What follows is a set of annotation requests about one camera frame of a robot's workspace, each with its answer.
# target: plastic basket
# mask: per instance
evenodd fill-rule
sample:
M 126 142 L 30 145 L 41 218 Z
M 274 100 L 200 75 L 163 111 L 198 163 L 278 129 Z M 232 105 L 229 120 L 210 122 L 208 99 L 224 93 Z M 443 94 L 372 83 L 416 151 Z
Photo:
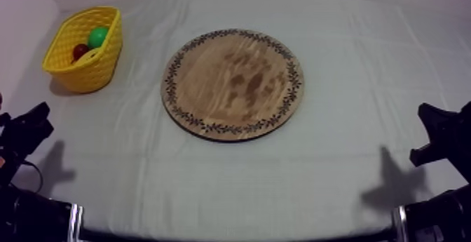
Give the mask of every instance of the plastic basket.
M 87 43 L 96 27 L 108 27 L 108 34 L 92 58 L 73 62 L 75 45 Z M 44 71 L 65 88 L 89 93 L 106 86 L 114 73 L 123 45 L 121 13 L 111 6 L 97 6 L 76 13 L 62 23 L 43 61 Z

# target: green ball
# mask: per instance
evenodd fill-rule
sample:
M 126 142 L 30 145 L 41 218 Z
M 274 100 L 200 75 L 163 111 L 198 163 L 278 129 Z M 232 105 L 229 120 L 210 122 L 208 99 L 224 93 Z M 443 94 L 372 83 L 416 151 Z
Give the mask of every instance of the green ball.
M 104 39 L 107 37 L 107 34 L 107 27 L 94 28 L 88 37 L 88 47 L 90 47 L 90 49 L 101 47 Z

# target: table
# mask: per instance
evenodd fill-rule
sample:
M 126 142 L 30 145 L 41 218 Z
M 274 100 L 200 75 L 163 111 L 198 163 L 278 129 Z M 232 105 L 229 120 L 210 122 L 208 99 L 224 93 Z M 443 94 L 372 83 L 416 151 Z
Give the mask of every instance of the table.
M 85 226 L 145 237 L 223 241 L 322 238 L 390 224 L 395 206 L 465 184 L 447 161 L 413 168 L 428 142 L 420 103 L 458 111 L 471 99 L 471 24 L 363 0 L 132 0 L 111 83 L 64 91 L 38 47 L 7 110 L 45 100 L 53 135 L 29 160 L 41 193 L 85 207 Z M 216 29 L 273 36 L 306 80 L 293 117 L 241 144 L 196 138 L 165 112 L 163 70 L 188 40 Z M 23 187 L 37 184 L 22 170 Z

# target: ball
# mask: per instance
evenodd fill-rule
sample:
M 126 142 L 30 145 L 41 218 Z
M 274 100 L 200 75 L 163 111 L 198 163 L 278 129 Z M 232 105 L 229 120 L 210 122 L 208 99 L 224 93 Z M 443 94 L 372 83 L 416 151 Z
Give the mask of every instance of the ball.
M 88 47 L 90 49 L 99 48 L 103 44 L 104 39 L 107 37 L 107 27 L 96 27 L 88 37 Z
M 78 60 L 80 59 L 80 57 L 82 57 L 84 54 L 86 54 L 90 49 L 88 48 L 87 45 L 83 44 L 83 43 L 80 43 L 80 44 L 77 44 L 77 46 L 75 46 L 74 48 L 74 60 Z

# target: wooden plate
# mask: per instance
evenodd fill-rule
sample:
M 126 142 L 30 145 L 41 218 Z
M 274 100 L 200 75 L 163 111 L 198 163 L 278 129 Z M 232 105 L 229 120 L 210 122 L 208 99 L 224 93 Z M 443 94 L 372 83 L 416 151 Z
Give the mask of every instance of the wooden plate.
M 204 34 L 170 59 L 161 95 L 184 129 L 210 140 L 265 135 L 293 114 L 303 95 L 298 60 L 279 41 L 243 29 Z

